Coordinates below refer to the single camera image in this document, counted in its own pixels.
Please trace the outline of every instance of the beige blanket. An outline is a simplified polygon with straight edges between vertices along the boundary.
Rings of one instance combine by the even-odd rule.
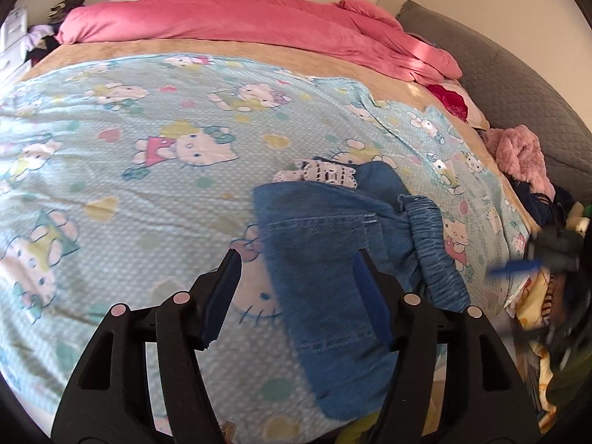
[[[295,48],[276,47],[259,43],[179,39],[139,40],[122,43],[85,43],[59,47],[32,68],[23,79],[28,80],[51,70],[87,61],[108,60],[132,55],[183,52],[250,58],[263,63],[285,67],[293,72],[305,75],[353,78],[365,84],[372,91],[375,99],[396,100],[421,111],[429,105],[436,106],[445,113],[471,151],[484,163],[487,169],[498,177],[507,198],[519,211],[529,231],[532,232],[538,229],[537,224],[518,200],[510,183],[499,171],[495,161],[487,152],[485,145],[474,129],[446,111],[442,103],[421,85],[395,80],[347,61]]]

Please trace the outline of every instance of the pink comforter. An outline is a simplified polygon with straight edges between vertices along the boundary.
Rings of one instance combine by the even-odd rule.
[[[72,10],[57,35],[63,44],[152,38],[300,48],[421,84],[462,74],[449,53],[407,35],[395,18],[364,0],[109,1]]]

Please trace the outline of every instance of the clothes pile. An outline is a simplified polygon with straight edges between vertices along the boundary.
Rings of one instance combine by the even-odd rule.
[[[85,0],[63,0],[52,6],[47,15],[47,25],[33,25],[27,32],[27,58],[31,65],[37,65],[42,59],[60,46],[55,34],[60,29],[66,16],[74,8],[84,6]]]
[[[519,125],[506,130],[491,128],[482,132],[481,138],[535,222],[541,227],[553,224],[564,228],[575,202],[567,190],[549,180],[537,135]]]
[[[590,218],[582,216],[583,211],[584,206],[576,202],[565,229],[549,226],[537,234],[534,243],[529,243],[530,247],[542,241],[555,253],[556,267],[561,267],[562,256],[567,256],[567,265],[563,270],[550,265],[534,273],[512,304],[518,322],[530,336],[523,346],[528,361],[525,375],[526,382],[536,384],[533,401],[540,411],[539,426],[543,431],[566,411],[592,369],[592,269],[583,259],[592,252],[592,234],[587,235]]]

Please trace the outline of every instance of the pink fuzzy clothing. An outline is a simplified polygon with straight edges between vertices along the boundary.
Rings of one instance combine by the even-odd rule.
[[[555,188],[547,177],[539,137],[524,125],[502,130],[491,128],[481,134],[498,168],[520,182],[529,182],[533,194],[555,198]]]

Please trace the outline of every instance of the pink blanket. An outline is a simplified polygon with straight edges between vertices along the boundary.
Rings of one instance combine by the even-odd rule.
[[[555,198],[555,188],[547,177],[539,137],[525,125],[502,130],[490,128],[481,134],[499,169],[520,182],[529,182],[534,194]]]
[[[57,35],[63,44],[153,38],[300,48],[421,84],[462,74],[449,53],[407,35],[385,10],[363,0],[108,1],[72,10]]]

